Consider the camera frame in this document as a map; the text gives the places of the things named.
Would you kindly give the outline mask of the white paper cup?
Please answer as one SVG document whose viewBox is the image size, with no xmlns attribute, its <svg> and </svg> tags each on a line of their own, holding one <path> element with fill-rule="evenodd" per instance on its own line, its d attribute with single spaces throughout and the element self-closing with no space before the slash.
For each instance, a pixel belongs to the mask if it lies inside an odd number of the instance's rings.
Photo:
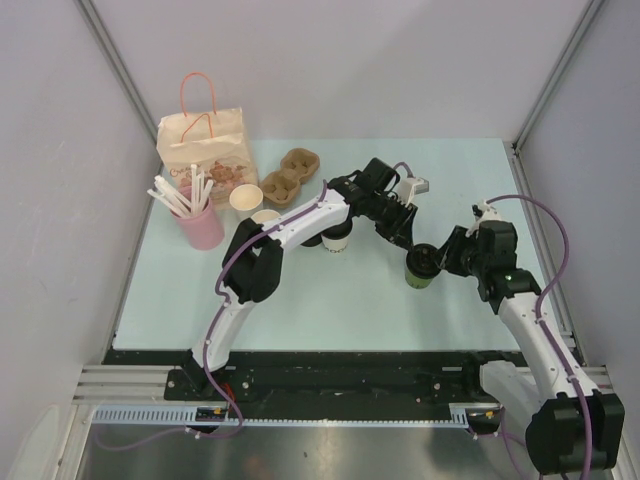
<svg viewBox="0 0 640 480">
<path fill-rule="evenodd" d="M 343 252 L 349 243 L 349 234 L 342 235 L 339 238 L 335 236 L 326 236 L 324 234 L 321 235 L 321 240 L 324 248 L 333 254 L 338 254 Z"/>
</svg>

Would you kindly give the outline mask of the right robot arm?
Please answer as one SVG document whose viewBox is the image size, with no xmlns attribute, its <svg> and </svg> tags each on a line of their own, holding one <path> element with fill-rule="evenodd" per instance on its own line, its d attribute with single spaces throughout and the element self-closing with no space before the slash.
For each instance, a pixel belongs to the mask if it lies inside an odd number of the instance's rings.
<svg viewBox="0 0 640 480">
<path fill-rule="evenodd" d="M 584 372 L 541 306 L 533 274 L 517 265 L 513 224 L 482 221 L 475 230 L 453 229 L 439 249 L 441 270 L 474 277 L 478 293 L 515 338 L 530 369 L 525 378 L 506 361 L 463 373 L 461 388 L 473 401 L 490 395 L 524 429 L 525 445 L 543 475 L 611 469 L 616 465 L 625 410 Z"/>
</svg>

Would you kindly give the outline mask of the paper takeout bag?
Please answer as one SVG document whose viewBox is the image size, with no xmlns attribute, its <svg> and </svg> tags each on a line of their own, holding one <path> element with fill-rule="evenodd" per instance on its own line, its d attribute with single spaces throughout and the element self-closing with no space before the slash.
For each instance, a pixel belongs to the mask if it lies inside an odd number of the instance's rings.
<svg viewBox="0 0 640 480">
<path fill-rule="evenodd" d="M 156 150 L 170 178 L 180 188 L 191 184 L 191 167 L 197 166 L 205 179 L 213 183 L 210 197 L 214 206 L 226 209 L 236 187 L 258 183 L 257 168 L 243 111 L 219 109 L 212 81 L 207 82 L 209 108 L 195 112 L 187 109 L 186 83 L 196 76 L 205 75 L 191 72 L 181 82 L 180 111 L 160 120 Z"/>
</svg>

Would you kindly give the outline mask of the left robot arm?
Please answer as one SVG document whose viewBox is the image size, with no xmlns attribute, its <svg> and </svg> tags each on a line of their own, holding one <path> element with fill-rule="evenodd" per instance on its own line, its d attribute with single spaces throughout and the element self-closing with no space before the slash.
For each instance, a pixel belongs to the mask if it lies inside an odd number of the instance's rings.
<svg viewBox="0 0 640 480">
<path fill-rule="evenodd" d="M 217 371 L 227 364 L 234 339 L 250 312 L 278 288 L 283 259 L 293 249 L 327 230 L 347 226 L 356 217 L 365 217 L 387 242 L 411 250 L 418 207 L 410 183 L 410 178 L 401 178 L 396 169 L 373 158 L 363 170 L 324 181 L 318 195 L 275 220 L 264 224 L 241 221 L 214 285 L 221 305 L 191 349 L 192 359 L 183 365 L 187 389 L 202 400 L 219 392 Z"/>
</svg>

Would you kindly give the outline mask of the green paper cup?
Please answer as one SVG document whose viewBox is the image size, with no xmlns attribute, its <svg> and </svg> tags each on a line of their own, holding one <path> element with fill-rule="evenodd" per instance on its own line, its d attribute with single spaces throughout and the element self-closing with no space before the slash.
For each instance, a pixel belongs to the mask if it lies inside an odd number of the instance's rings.
<svg viewBox="0 0 640 480">
<path fill-rule="evenodd" d="M 406 283 L 414 289 L 425 289 L 439 275 L 441 270 L 437 266 L 416 267 L 406 265 L 404 278 Z"/>
</svg>

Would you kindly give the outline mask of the black cup lid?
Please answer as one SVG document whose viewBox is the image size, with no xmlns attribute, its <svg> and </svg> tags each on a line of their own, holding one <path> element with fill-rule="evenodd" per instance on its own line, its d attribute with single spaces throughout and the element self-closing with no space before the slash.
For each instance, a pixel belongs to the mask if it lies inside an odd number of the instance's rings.
<svg viewBox="0 0 640 480">
<path fill-rule="evenodd" d="M 428 243 L 419 243 L 407 252 L 405 266 L 412 275 L 427 279 L 440 273 L 437 262 L 438 249 Z"/>
<path fill-rule="evenodd" d="M 324 230 L 321 233 L 321 236 L 329 240 L 341 240 L 343 238 L 347 238 L 351 234 L 352 229 L 353 222 L 348 220 Z"/>
</svg>

